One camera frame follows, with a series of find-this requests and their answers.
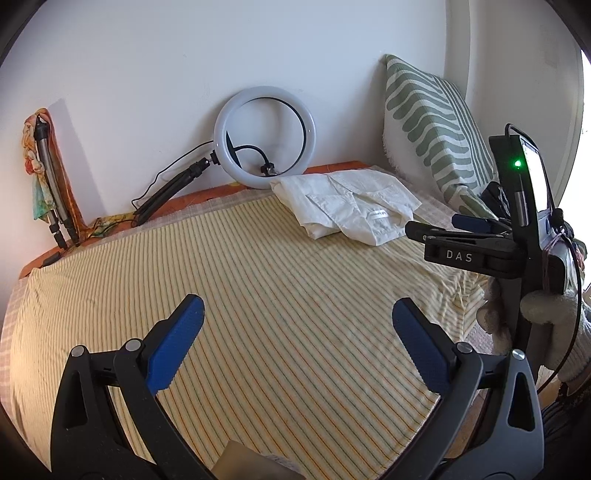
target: knitted glove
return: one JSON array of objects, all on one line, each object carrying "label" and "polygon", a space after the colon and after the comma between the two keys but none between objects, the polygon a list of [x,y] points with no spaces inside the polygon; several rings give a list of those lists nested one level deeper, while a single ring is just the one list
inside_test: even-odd
[{"label": "knitted glove", "polygon": [[[508,353],[511,349],[511,335],[504,322],[504,308],[500,297],[501,287],[492,279],[485,294],[487,302],[476,312],[479,325],[492,335],[493,352],[497,355]],[[573,335],[577,316],[576,293],[572,290],[564,295],[546,294],[543,291],[529,293],[521,300],[521,314],[531,323],[554,325],[544,365],[555,370],[566,354]],[[591,361],[591,323],[587,321],[588,316],[591,318],[591,309],[583,303],[573,349],[558,372],[558,378],[562,382],[575,379]]]}]

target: lit screen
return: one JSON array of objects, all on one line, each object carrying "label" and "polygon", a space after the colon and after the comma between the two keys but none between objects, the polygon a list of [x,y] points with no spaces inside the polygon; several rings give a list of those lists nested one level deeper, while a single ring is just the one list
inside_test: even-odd
[{"label": "lit screen", "polygon": [[534,189],[535,209],[543,212],[548,209],[548,188],[546,188],[546,177],[542,168],[542,159],[538,151],[529,143],[521,139],[527,168],[530,171],[531,185]]}]

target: gloved finger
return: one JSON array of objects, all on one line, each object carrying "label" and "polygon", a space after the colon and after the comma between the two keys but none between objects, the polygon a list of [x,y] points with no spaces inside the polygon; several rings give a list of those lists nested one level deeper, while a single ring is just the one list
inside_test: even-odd
[{"label": "gloved finger", "polygon": [[501,284],[494,277],[489,277],[484,291],[485,300],[497,300],[501,298]]},{"label": "gloved finger", "polygon": [[573,325],[577,315],[577,296],[571,290],[564,295],[533,291],[521,299],[521,314],[527,321],[539,325]]},{"label": "gloved finger", "polygon": [[476,311],[476,321],[486,333],[497,332],[503,317],[503,305],[499,300],[487,301]]},{"label": "gloved finger", "polygon": [[507,325],[501,325],[501,328],[492,334],[492,354],[506,355],[511,351],[513,341]]}]

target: silver screw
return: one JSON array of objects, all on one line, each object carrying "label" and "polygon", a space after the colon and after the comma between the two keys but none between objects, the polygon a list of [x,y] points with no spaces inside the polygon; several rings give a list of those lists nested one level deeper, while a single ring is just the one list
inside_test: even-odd
[{"label": "silver screw", "polygon": [[76,345],[72,349],[72,356],[81,356],[84,353],[84,347],[82,345]]},{"label": "silver screw", "polygon": [[132,338],[125,344],[125,349],[128,352],[135,352],[139,347],[142,346],[142,342],[140,342],[137,338]]},{"label": "silver screw", "polygon": [[472,353],[474,351],[474,349],[472,348],[472,345],[470,345],[467,342],[456,343],[456,348],[457,348],[457,351],[461,352],[461,353]]},{"label": "silver screw", "polygon": [[513,355],[513,358],[516,358],[517,360],[525,359],[525,353],[523,353],[521,350],[518,350],[517,348],[511,351],[511,355]]}]

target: patterned cushion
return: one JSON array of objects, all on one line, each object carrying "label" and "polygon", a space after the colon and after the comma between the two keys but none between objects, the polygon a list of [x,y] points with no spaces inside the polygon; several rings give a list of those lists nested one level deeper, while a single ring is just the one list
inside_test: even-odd
[{"label": "patterned cushion", "polygon": [[494,163],[457,88],[387,56],[384,147],[407,180],[464,215],[496,218],[478,197]]}]

